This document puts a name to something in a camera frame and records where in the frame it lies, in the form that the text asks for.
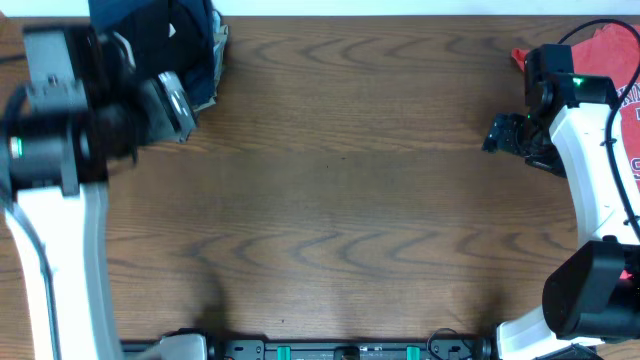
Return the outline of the black polo shirt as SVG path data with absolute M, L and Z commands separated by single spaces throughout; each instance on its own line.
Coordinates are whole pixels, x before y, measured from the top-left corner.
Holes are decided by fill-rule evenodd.
M 152 1 L 110 28 L 128 41 L 135 70 L 147 80 L 163 72 L 184 75 L 205 54 L 205 36 L 189 9 L 178 1 Z

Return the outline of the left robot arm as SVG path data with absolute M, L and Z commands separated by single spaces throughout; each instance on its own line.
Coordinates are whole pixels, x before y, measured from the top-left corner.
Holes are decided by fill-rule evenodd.
M 110 83 L 97 100 L 87 89 L 73 75 L 33 78 L 1 128 L 1 204 L 39 359 L 125 357 L 107 270 L 108 164 L 195 128 L 172 72 Z

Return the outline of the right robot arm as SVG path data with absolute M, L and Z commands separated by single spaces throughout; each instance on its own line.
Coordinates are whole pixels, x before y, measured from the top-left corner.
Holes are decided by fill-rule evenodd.
M 639 191 L 622 160 L 620 97 L 604 76 L 561 67 L 525 76 L 525 115 L 499 114 L 483 149 L 568 181 L 576 252 L 546 280 L 540 305 L 497 326 L 495 359 L 585 354 L 639 337 Z

